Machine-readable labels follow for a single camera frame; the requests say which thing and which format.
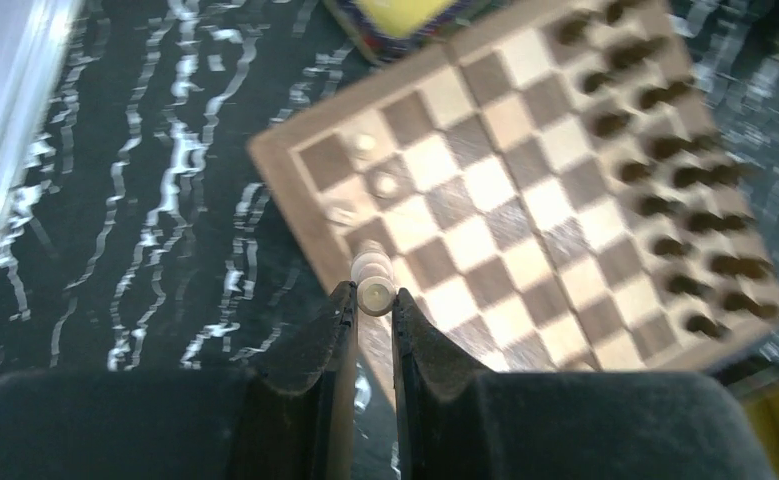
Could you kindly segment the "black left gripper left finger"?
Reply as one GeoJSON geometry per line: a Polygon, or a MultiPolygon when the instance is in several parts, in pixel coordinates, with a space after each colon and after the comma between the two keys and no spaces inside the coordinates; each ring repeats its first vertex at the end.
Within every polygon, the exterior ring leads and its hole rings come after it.
{"type": "Polygon", "coordinates": [[[356,287],[245,366],[0,377],[0,479],[346,479],[356,287]]]}

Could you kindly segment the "white chess pawn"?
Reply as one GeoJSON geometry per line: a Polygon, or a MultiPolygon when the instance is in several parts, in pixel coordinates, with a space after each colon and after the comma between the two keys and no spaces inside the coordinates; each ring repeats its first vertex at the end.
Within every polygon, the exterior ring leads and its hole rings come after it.
{"type": "Polygon", "coordinates": [[[353,137],[353,147],[360,156],[371,155],[377,146],[377,140],[374,136],[366,133],[359,133],[353,137]]]}
{"type": "Polygon", "coordinates": [[[399,181],[392,173],[377,172],[373,177],[372,185],[374,193],[378,198],[392,199],[399,192],[399,181]]]}

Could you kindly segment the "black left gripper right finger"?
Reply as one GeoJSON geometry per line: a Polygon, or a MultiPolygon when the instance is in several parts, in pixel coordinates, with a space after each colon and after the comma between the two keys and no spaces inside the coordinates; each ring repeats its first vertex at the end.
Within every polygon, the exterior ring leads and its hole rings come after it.
{"type": "Polygon", "coordinates": [[[494,371],[401,290],[392,309],[405,479],[771,479],[739,403],[694,372],[494,371]]]}

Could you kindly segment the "white chess piece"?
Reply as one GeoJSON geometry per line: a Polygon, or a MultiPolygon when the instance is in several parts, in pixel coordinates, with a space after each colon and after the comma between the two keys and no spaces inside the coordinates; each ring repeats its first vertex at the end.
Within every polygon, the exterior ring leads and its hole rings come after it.
{"type": "Polygon", "coordinates": [[[351,227],[357,222],[357,211],[349,204],[330,204],[325,208],[326,219],[334,225],[351,227]]]}
{"type": "Polygon", "coordinates": [[[397,292],[394,270],[379,242],[365,240],[359,244],[350,275],[357,285],[358,306],[366,315],[380,317],[391,311],[397,292]]]}

